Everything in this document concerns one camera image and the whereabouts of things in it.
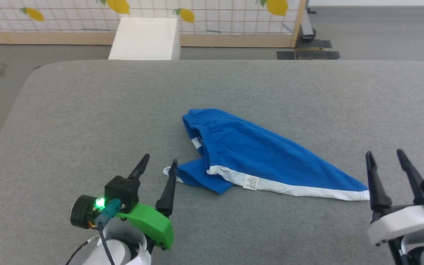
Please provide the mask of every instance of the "yellow lemon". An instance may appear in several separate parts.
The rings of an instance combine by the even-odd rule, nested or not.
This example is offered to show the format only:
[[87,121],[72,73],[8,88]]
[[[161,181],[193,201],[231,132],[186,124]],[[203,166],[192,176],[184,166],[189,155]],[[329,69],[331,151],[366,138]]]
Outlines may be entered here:
[[181,15],[181,18],[186,22],[194,23],[195,16],[191,10],[186,8],[178,8],[173,10],[173,13],[176,13],[176,15]]
[[40,13],[38,10],[35,10],[33,8],[30,8],[30,7],[23,7],[20,10],[22,11],[22,13],[28,15],[29,17],[33,18],[34,20],[45,21],[42,13]]
[[262,7],[266,4],[269,13],[273,15],[286,15],[287,9],[289,8],[287,0],[256,0],[256,3],[258,3],[258,1],[261,3]]
[[127,0],[107,0],[107,4],[119,14],[130,14],[130,6]]

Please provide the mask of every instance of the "white box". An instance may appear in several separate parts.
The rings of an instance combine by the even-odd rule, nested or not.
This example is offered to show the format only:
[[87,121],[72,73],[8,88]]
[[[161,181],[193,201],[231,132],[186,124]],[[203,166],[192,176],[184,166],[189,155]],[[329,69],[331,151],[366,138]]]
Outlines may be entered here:
[[110,60],[179,60],[177,18],[123,17],[109,54]]

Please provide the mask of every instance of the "gray fabric surface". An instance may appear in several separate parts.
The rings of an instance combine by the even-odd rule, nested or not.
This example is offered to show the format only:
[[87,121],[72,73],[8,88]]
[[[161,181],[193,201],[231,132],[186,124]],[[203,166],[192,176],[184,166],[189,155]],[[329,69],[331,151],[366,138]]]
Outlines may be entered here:
[[[25,83],[0,135],[0,264],[64,264],[94,235],[72,227],[81,194],[101,195],[144,153],[140,201],[154,205],[173,158],[198,158],[181,116],[216,107],[300,143],[367,183],[372,150],[397,204],[411,191],[395,150],[424,175],[424,63],[74,61]],[[154,264],[392,264],[370,245],[368,202],[178,183],[171,251]],[[73,260],[79,264],[92,245]]]

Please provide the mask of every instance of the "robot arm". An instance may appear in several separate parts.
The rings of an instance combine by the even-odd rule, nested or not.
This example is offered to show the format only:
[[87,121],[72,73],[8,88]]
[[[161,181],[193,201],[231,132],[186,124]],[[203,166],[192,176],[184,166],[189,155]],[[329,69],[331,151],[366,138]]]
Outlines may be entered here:
[[370,242],[387,243],[396,265],[424,265],[424,179],[401,149],[397,150],[402,169],[413,191],[413,205],[393,206],[385,194],[371,152],[366,154],[372,221]]
[[138,203],[139,178],[148,159],[146,154],[128,178],[115,176],[106,184],[103,197],[81,195],[74,203],[71,224],[99,230],[100,240],[84,265],[149,265],[155,245],[162,250],[171,248],[174,234],[169,216],[173,210],[178,161],[173,160],[163,194],[152,208]]

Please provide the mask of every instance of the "wooden frame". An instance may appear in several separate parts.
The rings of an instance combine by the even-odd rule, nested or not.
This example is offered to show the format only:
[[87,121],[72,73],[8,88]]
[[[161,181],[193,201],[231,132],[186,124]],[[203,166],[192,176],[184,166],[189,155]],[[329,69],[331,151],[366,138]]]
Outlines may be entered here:
[[[183,47],[295,47],[306,0],[300,0],[292,35],[180,35]],[[112,45],[114,32],[0,32],[0,44]]]

